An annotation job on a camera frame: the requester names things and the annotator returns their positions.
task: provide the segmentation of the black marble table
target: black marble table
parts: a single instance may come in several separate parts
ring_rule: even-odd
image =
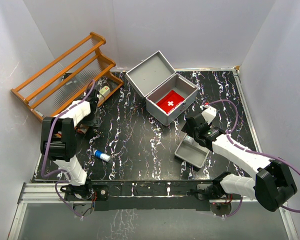
[[[185,116],[203,109],[207,102],[228,99],[237,106],[239,119],[232,137],[255,150],[252,134],[232,71],[181,71],[186,79],[199,87],[195,102],[169,126],[162,125],[146,110],[145,100],[125,79],[116,73],[124,86],[99,109],[101,125],[90,128],[85,135],[77,133],[77,158],[92,181],[178,181],[212,180],[224,171],[236,175],[247,174],[224,157],[210,153],[201,169],[175,157],[174,152],[185,135],[181,132]],[[218,103],[215,126],[231,128],[235,111],[228,103]],[[92,155],[98,149],[113,156],[113,164]],[[63,175],[41,178],[42,159],[32,182],[56,181]],[[46,172],[57,169],[52,161]]]

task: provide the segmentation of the open lid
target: open lid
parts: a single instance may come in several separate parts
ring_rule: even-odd
[[[128,71],[125,77],[140,96],[146,97],[175,72],[165,56],[157,51]]]

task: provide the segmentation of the gray metal box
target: gray metal box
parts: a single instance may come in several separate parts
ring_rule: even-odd
[[[198,87],[176,73],[160,51],[132,68],[125,77],[138,94],[145,98],[146,110],[165,126],[186,110],[197,96]],[[181,95],[184,101],[167,114],[156,103],[171,90]]]

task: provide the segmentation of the metal frame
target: metal frame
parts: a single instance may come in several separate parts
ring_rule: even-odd
[[[246,99],[243,94],[243,89],[241,86],[241,81],[238,76],[238,72],[233,69],[233,68],[180,68],[176,69],[176,71],[233,71],[233,75],[235,78],[235,83],[238,87],[239,95],[242,100],[242,105],[243,109],[248,121],[248,125],[253,137],[254,144],[256,146],[257,151],[261,152],[261,145],[258,140],[256,130],[254,127],[254,124],[251,119],[251,115],[247,106]],[[250,200],[247,197],[244,197],[243,199],[244,202],[257,202],[257,200]],[[224,202],[224,200],[210,200],[210,203],[218,203],[218,202]],[[21,226],[25,217],[26,209],[28,204],[33,204],[33,203],[42,203],[42,204],[51,204],[51,203],[63,203],[57,194],[55,193],[55,184],[54,183],[26,183],[21,191],[20,198],[19,198],[19,203],[18,207],[14,216],[14,220],[10,229],[9,237],[8,240],[14,240],[18,239]],[[89,204],[91,203],[90,201],[75,201],[75,203],[82,203],[82,204]],[[282,221],[287,233],[287,236],[289,240],[297,240],[298,235],[296,232],[295,225],[293,223],[293,220],[291,218],[291,214],[289,211],[284,210],[283,208],[279,209]]]

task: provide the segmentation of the gray wall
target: gray wall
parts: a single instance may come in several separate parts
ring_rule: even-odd
[[[241,65],[275,0],[23,0],[56,58],[89,32],[130,69],[158,50],[174,68]]]
[[[22,0],[0,0],[0,240],[39,157],[37,119],[10,92],[53,60]]]
[[[277,0],[240,68],[262,150],[300,169],[300,0]],[[298,193],[288,201],[300,209]],[[300,237],[300,213],[292,218]]]

